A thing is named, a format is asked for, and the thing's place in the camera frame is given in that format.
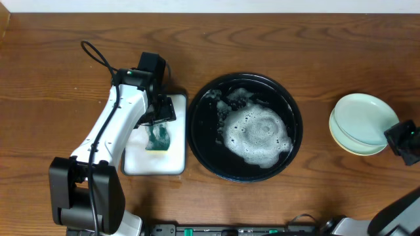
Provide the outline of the green scouring sponge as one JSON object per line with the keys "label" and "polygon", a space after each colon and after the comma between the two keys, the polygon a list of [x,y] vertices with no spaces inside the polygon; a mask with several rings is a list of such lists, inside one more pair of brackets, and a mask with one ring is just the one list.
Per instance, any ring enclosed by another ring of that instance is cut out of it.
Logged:
{"label": "green scouring sponge", "polygon": [[171,138],[166,123],[159,123],[146,127],[148,142],[145,149],[148,151],[167,151]]}

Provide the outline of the mint plate front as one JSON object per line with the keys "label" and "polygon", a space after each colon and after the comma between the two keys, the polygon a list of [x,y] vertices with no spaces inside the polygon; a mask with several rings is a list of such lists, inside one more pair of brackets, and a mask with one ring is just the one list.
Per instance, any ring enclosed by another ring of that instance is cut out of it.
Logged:
{"label": "mint plate front", "polygon": [[334,107],[334,118],[346,136],[367,146],[387,145],[384,132],[399,123],[386,102],[362,93],[342,97]]}

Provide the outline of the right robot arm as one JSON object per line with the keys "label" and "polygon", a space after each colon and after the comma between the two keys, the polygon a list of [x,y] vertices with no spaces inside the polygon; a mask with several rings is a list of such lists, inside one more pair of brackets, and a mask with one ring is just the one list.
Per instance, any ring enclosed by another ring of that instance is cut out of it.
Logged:
{"label": "right robot arm", "polygon": [[[388,145],[407,166],[419,162],[419,127],[412,120],[384,132]],[[393,202],[372,220],[335,218],[320,228],[322,235],[410,236],[419,234],[419,188]]]}

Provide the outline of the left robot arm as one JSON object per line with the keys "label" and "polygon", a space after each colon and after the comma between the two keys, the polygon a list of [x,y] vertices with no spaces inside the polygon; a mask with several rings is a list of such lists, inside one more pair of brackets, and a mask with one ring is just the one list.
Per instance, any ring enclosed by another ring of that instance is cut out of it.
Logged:
{"label": "left robot arm", "polygon": [[74,235],[140,235],[142,220],[125,209],[117,169],[132,131],[176,119],[161,92],[166,61],[144,52],[136,68],[112,72],[108,101],[82,144],[49,167],[52,218]]}

